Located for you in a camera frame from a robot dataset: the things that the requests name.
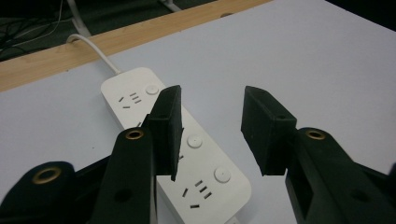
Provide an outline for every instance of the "power strip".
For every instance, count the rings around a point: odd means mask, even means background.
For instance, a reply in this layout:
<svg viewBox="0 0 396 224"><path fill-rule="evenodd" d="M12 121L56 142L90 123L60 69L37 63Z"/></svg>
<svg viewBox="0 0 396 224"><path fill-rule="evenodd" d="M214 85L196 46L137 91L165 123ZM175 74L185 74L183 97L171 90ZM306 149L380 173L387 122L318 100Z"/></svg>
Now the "power strip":
<svg viewBox="0 0 396 224"><path fill-rule="evenodd" d="M147 68L106 80L102 94L123 129L140 126L163 83ZM238 223L235 214L248 202L251 186L221 148L182 107L184 127L177 178L157 176L159 190L179 223Z"/></svg>

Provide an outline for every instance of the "white tabletop surface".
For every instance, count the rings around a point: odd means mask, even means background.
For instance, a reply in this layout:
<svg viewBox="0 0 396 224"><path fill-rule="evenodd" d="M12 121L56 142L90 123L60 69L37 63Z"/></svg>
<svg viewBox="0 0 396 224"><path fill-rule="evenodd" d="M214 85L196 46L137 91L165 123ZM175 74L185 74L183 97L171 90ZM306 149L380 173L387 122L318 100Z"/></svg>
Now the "white tabletop surface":
<svg viewBox="0 0 396 224"><path fill-rule="evenodd" d="M382 173L396 162L396 33L323 0L275 0L110 58L181 85L182 104L250 180L241 223L296 223L285 176L262 177L239 131L246 85L354 161ZM120 128L100 92L110 77L97 61L0 93L0 199L38 164L78 170L111 152ZM161 199L159 223L174 223Z"/></svg>

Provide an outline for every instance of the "power outlet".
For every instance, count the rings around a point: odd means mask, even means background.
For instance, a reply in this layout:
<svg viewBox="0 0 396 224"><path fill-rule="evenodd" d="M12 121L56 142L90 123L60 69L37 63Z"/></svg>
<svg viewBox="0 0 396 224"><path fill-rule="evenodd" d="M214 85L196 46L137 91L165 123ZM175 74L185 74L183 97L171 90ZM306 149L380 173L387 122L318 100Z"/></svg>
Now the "power outlet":
<svg viewBox="0 0 396 224"><path fill-rule="evenodd" d="M105 81L102 94L127 129L143 122L164 88L151 70L137 68ZM248 202L250 183L184 107L181 113L177 178L157 176L158 189L179 223L229 223Z"/></svg>

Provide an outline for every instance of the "wooden plank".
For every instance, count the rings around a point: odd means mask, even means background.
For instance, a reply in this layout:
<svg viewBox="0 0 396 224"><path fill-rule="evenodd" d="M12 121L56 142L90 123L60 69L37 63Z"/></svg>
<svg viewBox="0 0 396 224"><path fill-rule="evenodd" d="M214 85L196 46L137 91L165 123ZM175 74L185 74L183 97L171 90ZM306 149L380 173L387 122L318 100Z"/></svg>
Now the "wooden plank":
<svg viewBox="0 0 396 224"><path fill-rule="evenodd" d="M95 35L90 40L106 55L130 49L166 35L213 21L271 0L219 0L149 21ZM97 60L94 51L77 41L0 63L0 91L52 76Z"/></svg>

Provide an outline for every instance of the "round white button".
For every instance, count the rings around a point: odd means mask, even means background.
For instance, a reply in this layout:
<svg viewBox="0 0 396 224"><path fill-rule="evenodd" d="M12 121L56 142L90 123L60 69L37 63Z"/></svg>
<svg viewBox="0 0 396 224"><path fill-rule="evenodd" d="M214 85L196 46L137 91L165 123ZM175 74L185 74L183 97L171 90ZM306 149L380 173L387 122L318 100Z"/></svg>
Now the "round white button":
<svg viewBox="0 0 396 224"><path fill-rule="evenodd" d="M160 91L156 85L149 85L146 87L146 93L148 95L155 95Z"/></svg>
<svg viewBox="0 0 396 224"><path fill-rule="evenodd" d="M202 143L202 138L196 134L190 135L187 138L187 145L189 145L189 147L198 148L202 145Z"/></svg>
<svg viewBox="0 0 396 224"><path fill-rule="evenodd" d="M226 168L219 167L218 169L215 170L215 178L217 181L224 184L230 181L231 173Z"/></svg>

